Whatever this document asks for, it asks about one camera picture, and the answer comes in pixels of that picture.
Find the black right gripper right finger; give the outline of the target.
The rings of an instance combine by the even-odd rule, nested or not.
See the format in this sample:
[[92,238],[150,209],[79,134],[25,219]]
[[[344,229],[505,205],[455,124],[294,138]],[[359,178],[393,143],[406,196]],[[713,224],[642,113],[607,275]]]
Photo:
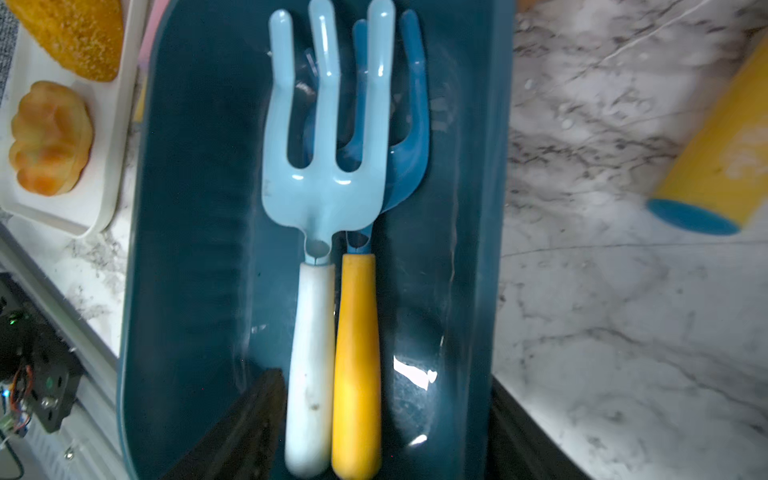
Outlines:
[[588,480],[588,476],[493,378],[488,428],[488,478]]

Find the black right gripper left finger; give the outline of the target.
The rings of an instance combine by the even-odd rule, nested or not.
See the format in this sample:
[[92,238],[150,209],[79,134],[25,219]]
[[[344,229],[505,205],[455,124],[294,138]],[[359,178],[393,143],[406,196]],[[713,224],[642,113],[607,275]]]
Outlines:
[[286,404],[282,371],[265,371],[164,477],[267,479],[277,455]]

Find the teal plastic storage box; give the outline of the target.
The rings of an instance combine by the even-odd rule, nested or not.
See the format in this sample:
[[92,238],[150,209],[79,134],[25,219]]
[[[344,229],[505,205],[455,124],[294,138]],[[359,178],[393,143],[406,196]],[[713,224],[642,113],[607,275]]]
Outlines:
[[[261,205],[267,25],[304,1],[174,1],[154,44],[138,158],[118,421],[159,479],[269,369],[286,369],[302,234]],[[515,5],[400,1],[419,17],[431,116],[418,190],[373,234],[383,479],[486,475]]]

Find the light blue rake white handle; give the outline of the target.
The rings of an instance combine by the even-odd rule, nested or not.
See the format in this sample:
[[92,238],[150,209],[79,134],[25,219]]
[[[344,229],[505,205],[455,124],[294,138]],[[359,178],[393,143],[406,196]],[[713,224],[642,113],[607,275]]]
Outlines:
[[284,459],[301,479],[325,472],[331,459],[335,356],[335,268],[332,238],[360,230],[380,214],[389,152],[390,93],[395,6],[373,1],[367,11],[367,66],[360,166],[337,164],[341,66],[334,6],[308,7],[318,61],[314,149],[308,166],[288,160],[288,132],[296,84],[291,14],[279,9],[268,22],[273,86],[264,130],[262,204],[275,223],[304,236],[295,330],[290,359]]

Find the purple rake pink handle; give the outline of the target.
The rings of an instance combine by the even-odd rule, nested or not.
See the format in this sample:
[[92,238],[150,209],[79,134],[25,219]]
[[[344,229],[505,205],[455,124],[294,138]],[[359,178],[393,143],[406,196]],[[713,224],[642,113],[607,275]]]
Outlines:
[[159,24],[169,3],[169,0],[154,1],[149,14],[147,27],[145,29],[138,55],[140,94],[133,114],[132,121],[134,123],[140,123],[143,120],[152,48],[155,42]]

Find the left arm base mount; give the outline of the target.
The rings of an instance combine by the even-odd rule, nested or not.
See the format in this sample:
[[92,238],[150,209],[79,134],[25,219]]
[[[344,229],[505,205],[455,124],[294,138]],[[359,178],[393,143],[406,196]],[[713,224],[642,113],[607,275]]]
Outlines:
[[48,433],[71,414],[84,368],[8,273],[1,275],[1,430],[20,436],[37,420]]

